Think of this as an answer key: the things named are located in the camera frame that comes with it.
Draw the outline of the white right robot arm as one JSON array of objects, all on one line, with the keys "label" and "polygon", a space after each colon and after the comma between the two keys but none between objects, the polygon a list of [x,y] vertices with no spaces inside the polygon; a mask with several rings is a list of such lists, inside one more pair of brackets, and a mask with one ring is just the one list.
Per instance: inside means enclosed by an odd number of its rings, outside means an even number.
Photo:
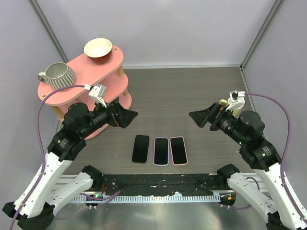
[{"label": "white right robot arm", "polygon": [[292,204],[287,192],[294,199],[297,196],[285,175],[281,175],[281,157],[276,148],[263,136],[265,124],[258,113],[243,111],[238,118],[228,109],[214,103],[205,110],[189,112],[198,127],[210,123],[210,130],[221,130],[240,145],[242,159],[261,179],[270,197],[264,195],[249,183],[232,164],[220,168],[217,185],[222,189],[229,187],[237,191],[262,216],[269,230],[305,230],[307,210],[297,202]]}]

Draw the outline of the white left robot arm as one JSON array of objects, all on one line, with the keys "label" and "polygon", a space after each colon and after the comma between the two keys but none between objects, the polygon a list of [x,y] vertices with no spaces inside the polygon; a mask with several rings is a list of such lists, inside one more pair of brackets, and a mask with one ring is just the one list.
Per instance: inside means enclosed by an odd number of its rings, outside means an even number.
[{"label": "white left robot arm", "polygon": [[95,167],[85,166],[71,182],[52,192],[62,173],[86,146],[85,138],[105,124],[126,128],[138,112],[123,108],[118,101],[107,105],[98,103],[89,111],[84,103],[68,108],[63,128],[54,135],[47,152],[43,154],[40,169],[24,193],[15,201],[6,203],[3,212],[18,221],[23,230],[45,230],[56,214],[75,196],[102,185],[102,173]]}]

